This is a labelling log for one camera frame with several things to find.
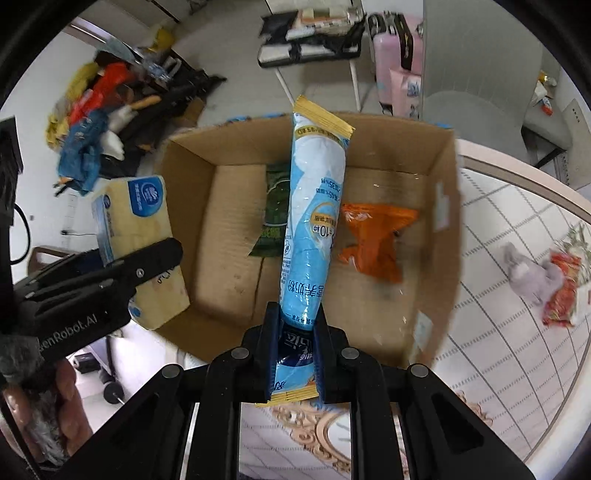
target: gray plush toy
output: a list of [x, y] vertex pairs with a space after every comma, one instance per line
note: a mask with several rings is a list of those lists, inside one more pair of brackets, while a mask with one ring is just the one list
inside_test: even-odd
[[520, 254], [515, 245], [505, 245], [505, 263], [509, 267], [509, 285], [517, 295], [534, 305], [545, 304], [564, 284], [564, 274], [550, 260], [538, 265]]

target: blue logo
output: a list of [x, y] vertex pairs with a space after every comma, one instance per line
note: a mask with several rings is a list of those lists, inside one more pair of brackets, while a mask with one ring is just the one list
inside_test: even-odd
[[148, 205], [156, 205], [158, 203], [158, 189], [153, 183], [144, 183], [142, 185], [142, 195]]
[[164, 188], [157, 176], [128, 182], [131, 211], [138, 217], [149, 217], [160, 209], [164, 201]]

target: screw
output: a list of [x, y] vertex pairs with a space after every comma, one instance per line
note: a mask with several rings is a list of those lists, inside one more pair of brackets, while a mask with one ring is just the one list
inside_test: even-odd
[[162, 369], [162, 376], [164, 378], [174, 378], [178, 376], [180, 372], [181, 368], [178, 365], [166, 365], [166, 367]]
[[425, 378], [429, 374], [429, 369], [422, 364], [414, 364], [410, 368], [410, 372], [419, 378]]
[[113, 284], [113, 279], [107, 278], [106, 280], [103, 280], [102, 282], [99, 283], [99, 288], [107, 288], [107, 287], [110, 287], [112, 284]]
[[238, 346], [234, 350], [232, 350], [232, 358], [235, 358], [236, 360], [242, 360], [243, 358], [246, 358], [248, 355], [250, 355], [248, 348], [244, 348], [243, 346]]
[[355, 360], [357, 357], [359, 357], [359, 350], [351, 346], [348, 346], [347, 348], [343, 348], [340, 351], [340, 354], [343, 358], [346, 358], [347, 360]]

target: pink suitcase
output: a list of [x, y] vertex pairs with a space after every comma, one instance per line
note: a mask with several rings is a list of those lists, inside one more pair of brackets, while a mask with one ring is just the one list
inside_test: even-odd
[[390, 70], [403, 69], [421, 75], [424, 54], [423, 20], [402, 14], [392, 14], [391, 19], [394, 27], [374, 36], [378, 99], [387, 111], [392, 110]]
[[402, 68], [390, 70], [392, 114], [418, 120], [421, 102], [421, 76]]

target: red snack bag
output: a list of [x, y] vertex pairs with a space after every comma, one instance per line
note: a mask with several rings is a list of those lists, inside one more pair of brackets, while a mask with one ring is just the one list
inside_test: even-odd
[[550, 251], [550, 261], [564, 273], [564, 284], [544, 306], [544, 325], [571, 326], [570, 318], [577, 304], [577, 286], [581, 259], [563, 252]]

